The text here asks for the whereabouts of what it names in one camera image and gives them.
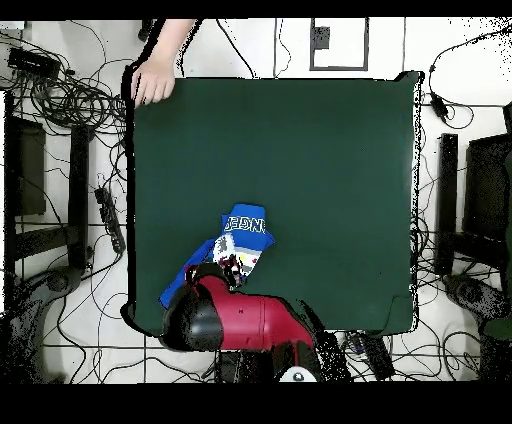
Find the person's hand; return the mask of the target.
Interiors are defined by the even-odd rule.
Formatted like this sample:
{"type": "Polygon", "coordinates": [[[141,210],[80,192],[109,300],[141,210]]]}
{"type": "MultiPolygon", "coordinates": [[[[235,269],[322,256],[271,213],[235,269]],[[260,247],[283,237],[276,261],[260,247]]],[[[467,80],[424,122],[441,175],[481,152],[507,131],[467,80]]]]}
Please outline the person's hand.
{"type": "Polygon", "coordinates": [[[131,83],[131,99],[135,107],[167,99],[174,88],[175,75],[169,60],[149,59],[135,72],[131,83]]]}

